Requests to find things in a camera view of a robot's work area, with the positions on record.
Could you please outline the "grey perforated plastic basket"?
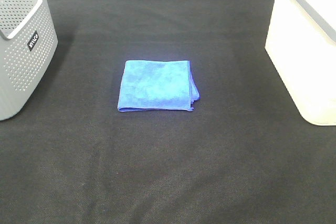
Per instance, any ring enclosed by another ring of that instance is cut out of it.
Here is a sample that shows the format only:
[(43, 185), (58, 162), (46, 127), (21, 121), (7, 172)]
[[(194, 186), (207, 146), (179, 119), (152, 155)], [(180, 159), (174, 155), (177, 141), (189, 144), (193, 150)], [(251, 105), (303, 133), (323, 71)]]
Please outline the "grey perforated plastic basket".
[(57, 44), (47, 0), (1, 0), (1, 120), (23, 108)]

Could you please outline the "black tablecloth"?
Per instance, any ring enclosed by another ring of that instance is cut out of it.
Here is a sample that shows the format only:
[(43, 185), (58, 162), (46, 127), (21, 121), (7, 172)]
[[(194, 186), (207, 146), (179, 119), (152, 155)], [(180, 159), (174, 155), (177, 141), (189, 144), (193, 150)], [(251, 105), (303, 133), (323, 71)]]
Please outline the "black tablecloth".
[[(299, 114), (274, 0), (48, 0), (58, 46), (1, 122), (1, 223), (335, 223), (335, 128)], [(192, 112), (117, 110), (127, 60), (189, 60)]]

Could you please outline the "blue microfiber towel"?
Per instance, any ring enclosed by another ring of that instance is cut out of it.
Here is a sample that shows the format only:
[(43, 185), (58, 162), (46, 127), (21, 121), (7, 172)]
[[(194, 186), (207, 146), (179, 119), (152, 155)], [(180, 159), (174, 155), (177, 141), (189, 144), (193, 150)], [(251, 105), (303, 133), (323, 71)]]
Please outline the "blue microfiber towel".
[(118, 111), (193, 111), (192, 104), (199, 99), (188, 60), (125, 62)]

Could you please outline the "white plastic basket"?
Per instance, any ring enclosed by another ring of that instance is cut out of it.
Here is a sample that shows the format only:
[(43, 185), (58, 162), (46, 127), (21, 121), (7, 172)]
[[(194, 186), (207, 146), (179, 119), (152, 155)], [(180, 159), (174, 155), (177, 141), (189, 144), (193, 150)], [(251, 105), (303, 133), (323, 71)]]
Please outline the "white plastic basket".
[(335, 125), (335, 0), (274, 0), (265, 50), (301, 116)]

